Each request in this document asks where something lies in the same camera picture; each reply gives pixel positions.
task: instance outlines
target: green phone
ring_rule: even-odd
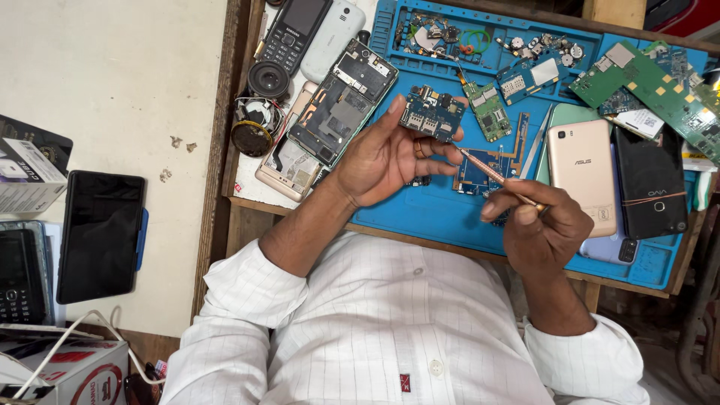
[[[550,122],[548,129],[558,125],[584,123],[585,121],[602,120],[597,110],[589,107],[581,107],[574,104],[561,103],[555,106],[550,114]],[[540,160],[538,161],[537,170],[535,171],[535,180],[540,183],[551,185],[550,181],[550,165],[547,161],[547,137],[542,144],[540,151]]]

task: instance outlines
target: shirt sleeve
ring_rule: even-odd
[[[267,392],[268,328],[300,306],[307,282],[270,263],[257,240],[204,279],[205,304],[170,356],[161,404],[257,404]]]
[[[594,330],[573,337],[543,333],[525,318],[525,345],[540,380],[559,394],[558,403],[649,404],[638,385],[643,362],[635,342],[620,325],[591,315]]]

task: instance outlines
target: charging cable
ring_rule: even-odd
[[[60,348],[60,346],[63,345],[63,343],[65,342],[65,339],[67,339],[68,336],[70,336],[70,333],[71,333],[73,330],[75,330],[75,328],[76,328],[85,318],[87,318],[88,316],[92,315],[93,313],[94,313],[95,315],[97,315],[97,317],[100,319],[100,321],[112,332],[113,335],[115,335],[115,337],[117,338],[117,340],[120,340],[121,342],[125,342],[125,339],[123,339],[122,336],[120,336],[120,334],[117,333],[117,330],[115,330],[115,328],[113,328],[113,327],[110,325],[110,323],[107,321],[107,319],[105,319],[105,317],[102,316],[102,314],[101,314],[99,311],[97,311],[97,310],[95,310],[95,309],[93,309],[92,311],[88,311],[88,312],[85,313],[83,316],[81,316],[77,321],[75,321],[75,322],[68,328],[67,331],[65,331],[65,333],[63,334],[63,336],[60,337],[60,340],[58,340],[58,342],[55,343],[55,346],[53,346],[53,349],[48,353],[47,356],[45,356],[45,359],[42,361],[42,363],[40,363],[40,365],[37,366],[37,369],[35,370],[35,372],[30,376],[30,378],[27,379],[27,381],[25,382],[25,384],[24,384],[22,387],[20,387],[20,389],[18,390],[18,392],[15,393],[15,395],[12,397],[13,399],[19,399],[19,398],[22,396],[22,394],[24,394],[25,391],[27,391],[27,389],[30,387],[30,385],[32,384],[32,382],[33,382],[33,381],[36,379],[36,377],[42,372],[42,369],[45,368],[45,366],[50,362],[50,359],[53,358],[53,355],[55,354],[55,352],[57,352],[58,349]],[[132,362],[135,363],[135,367],[138,368],[138,372],[140,373],[140,377],[142,377],[143,380],[144,380],[146,383],[152,384],[152,385],[157,385],[157,384],[162,384],[162,383],[165,382],[165,378],[163,378],[162,380],[151,380],[150,378],[148,378],[148,377],[145,375],[145,373],[144,373],[145,367],[143,367],[142,365],[140,365],[140,362],[138,361],[138,357],[135,356],[135,353],[132,351],[132,349],[130,349],[130,346],[127,347],[127,352],[128,352],[128,354],[130,354],[130,358],[132,359]]]

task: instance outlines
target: man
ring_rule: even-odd
[[[514,208],[504,243],[530,308],[524,343],[494,271],[373,236],[333,240],[355,209],[414,176],[455,174],[425,157],[462,162],[455,146],[400,127],[404,105],[395,97],[301,206],[211,267],[163,403],[648,404],[635,344],[564,276],[593,227],[564,190],[509,179],[482,209],[487,222]],[[551,208],[541,220],[511,192]]]

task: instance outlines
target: black phone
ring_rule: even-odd
[[[55,294],[59,304],[132,291],[144,199],[142,177],[70,172]]]
[[[0,323],[42,322],[45,301],[32,231],[0,231],[0,263]]]
[[[648,239],[685,232],[688,204],[677,133],[664,125],[656,142],[616,126],[613,142],[627,236]]]
[[[279,63],[292,76],[332,3],[332,0],[286,0],[265,37],[261,60]]]

